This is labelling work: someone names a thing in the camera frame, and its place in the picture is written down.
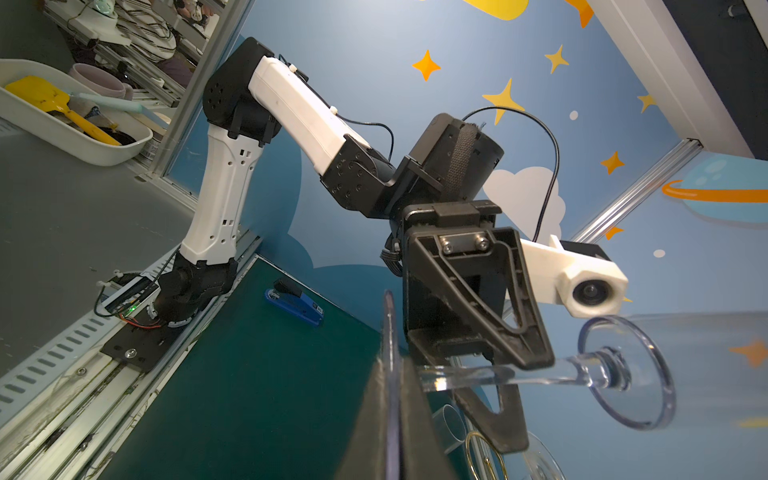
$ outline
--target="glass stem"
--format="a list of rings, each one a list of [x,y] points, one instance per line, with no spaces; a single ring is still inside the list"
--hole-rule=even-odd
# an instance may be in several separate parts
[[[523,370],[514,365],[420,366],[419,376],[425,392],[461,389],[483,385],[539,383],[578,385],[599,389],[626,389],[629,375],[621,357],[612,349],[557,359],[546,369]]]

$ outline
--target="pink mug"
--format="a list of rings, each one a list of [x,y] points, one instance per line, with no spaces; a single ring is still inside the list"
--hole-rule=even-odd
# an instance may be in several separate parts
[[[134,89],[99,67],[76,63],[69,69],[69,76],[103,97],[131,100]]]

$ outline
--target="green table surface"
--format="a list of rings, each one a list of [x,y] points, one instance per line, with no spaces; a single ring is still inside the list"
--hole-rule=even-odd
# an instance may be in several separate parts
[[[380,335],[309,292],[317,328],[269,304],[280,276],[253,266],[100,479],[333,478]],[[430,394],[432,409],[447,398]]]

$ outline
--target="striped cloth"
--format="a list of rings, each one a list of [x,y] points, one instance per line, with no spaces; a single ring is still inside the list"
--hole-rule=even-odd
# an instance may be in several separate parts
[[[176,38],[165,20],[152,11],[150,0],[115,0],[118,28],[131,39],[131,47],[153,63],[174,56]]]

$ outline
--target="yellow spatula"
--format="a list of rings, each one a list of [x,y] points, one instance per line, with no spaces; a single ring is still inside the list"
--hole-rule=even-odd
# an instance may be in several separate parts
[[[82,128],[83,131],[100,142],[107,145],[120,146],[120,142],[110,137],[103,130],[90,121],[85,120],[77,113],[70,110],[67,106],[69,95],[56,88],[50,81],[44,78],[28,76],[5,86],[5,90],[10,91],[22,100],[26,100],[35,107],[48,111],[60,111],[72,120],[74,124]]]

